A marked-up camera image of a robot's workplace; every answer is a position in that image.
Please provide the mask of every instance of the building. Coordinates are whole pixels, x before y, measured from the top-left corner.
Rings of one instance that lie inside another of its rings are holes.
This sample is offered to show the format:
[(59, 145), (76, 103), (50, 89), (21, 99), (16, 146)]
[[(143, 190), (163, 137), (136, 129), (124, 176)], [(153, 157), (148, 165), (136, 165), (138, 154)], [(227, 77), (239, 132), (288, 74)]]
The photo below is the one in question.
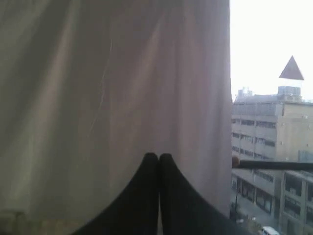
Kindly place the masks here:
[(312, 173), (283, 173), (279, 227), (286, 235), (313, 235)]
[[(275, 95), (241, 95), (233, 103), (232, 154), (247, 160), (294, 161), (298, 150), (313, 151), (313, 104), (300, 91), (280, 87)], [(278, 219), (281, 171), (232, 170), (241, 196)]]

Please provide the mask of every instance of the white curtain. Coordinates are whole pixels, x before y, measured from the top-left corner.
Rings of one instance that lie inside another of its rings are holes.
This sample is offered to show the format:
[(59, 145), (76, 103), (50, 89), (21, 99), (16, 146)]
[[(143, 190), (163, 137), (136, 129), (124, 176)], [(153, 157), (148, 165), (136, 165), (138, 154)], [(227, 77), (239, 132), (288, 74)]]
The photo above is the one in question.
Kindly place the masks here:
[(0, 210), (90, 219), (168, 152), (228, 215), (229, 1), (2, 0), (0, 108)]

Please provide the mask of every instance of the triangular rooftop sign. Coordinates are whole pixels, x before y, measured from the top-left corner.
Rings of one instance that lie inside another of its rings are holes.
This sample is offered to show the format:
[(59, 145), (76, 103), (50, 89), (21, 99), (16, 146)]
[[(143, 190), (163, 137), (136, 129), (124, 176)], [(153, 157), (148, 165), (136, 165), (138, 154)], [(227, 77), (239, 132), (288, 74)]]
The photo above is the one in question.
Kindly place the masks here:
[(286, 67), (284, 68), (279, 77), (292, 80), (304, 80), (301, 71), (293, 56), (288, 61)]

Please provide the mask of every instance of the overcast sky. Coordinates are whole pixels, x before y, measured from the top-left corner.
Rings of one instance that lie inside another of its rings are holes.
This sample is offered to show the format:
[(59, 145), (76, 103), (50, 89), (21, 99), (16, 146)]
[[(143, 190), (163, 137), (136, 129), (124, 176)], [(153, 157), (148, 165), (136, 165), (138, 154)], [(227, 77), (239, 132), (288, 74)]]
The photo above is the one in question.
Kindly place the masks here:
[[(233, 96), (290, 85), (313, 99), (313, 0), (230, 0), (230, 41)], [(292, 55), (304, 82), (279, 78)]]

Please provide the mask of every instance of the curtain fold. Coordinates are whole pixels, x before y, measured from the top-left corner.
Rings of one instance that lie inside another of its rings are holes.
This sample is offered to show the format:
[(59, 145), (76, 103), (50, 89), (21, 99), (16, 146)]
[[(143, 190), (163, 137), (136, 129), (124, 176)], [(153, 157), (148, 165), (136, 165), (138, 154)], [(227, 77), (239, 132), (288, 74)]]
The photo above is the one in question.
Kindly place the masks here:
[(0, 210), (88, 220), (170, 152), (228, 216), (228, 0), (0, 4)]

